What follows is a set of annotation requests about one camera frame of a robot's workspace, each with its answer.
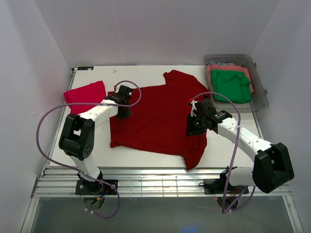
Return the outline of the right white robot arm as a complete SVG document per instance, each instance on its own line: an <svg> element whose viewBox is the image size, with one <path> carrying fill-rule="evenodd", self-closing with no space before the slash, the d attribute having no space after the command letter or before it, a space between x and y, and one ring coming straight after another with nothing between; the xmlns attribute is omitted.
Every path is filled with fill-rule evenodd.
<svg viewBox="0 0 311 233"><path fill-rule="evenodd" d="M192 100L191 113L187 116L187 136L201 135L206 131L234 143L252 160L253 167L228 166L218 179L205 180L208 193L230 193L245 186L257 187L270 193L294 178L288 148L268 142L238 124L227 111L216 111L210 100Z"/></svg>

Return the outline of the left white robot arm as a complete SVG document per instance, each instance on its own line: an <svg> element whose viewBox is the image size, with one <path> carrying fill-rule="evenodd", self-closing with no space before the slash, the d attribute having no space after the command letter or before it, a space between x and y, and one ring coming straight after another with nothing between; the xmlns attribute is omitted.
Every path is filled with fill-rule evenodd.
<svg viewBox="0 0 311 233"><path fill-rule="evenodd" d="M132 94L132 88L121 85L101 104L80 114L69 114L65 119L59 148L75 163L79 179L92 194L98 194L103 189L102 173L92 157L95 129L112 117L130 117L128 105Z"/></svg>

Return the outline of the dark red t shirt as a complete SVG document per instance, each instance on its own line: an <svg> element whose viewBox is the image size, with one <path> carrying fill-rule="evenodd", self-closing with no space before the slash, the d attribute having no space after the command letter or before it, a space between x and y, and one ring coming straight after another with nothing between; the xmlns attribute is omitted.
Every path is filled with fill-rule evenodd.
<svg viewBox="0 0 311 233"><path fill-rule="evenodd" d="M134 89L132 115L110 118L111 148L124 146L168 155L180 155L187 170L195 168L207 146L206 134L187 136L191 98L208 89L194 76L172 70L165 84Z"/></svg>

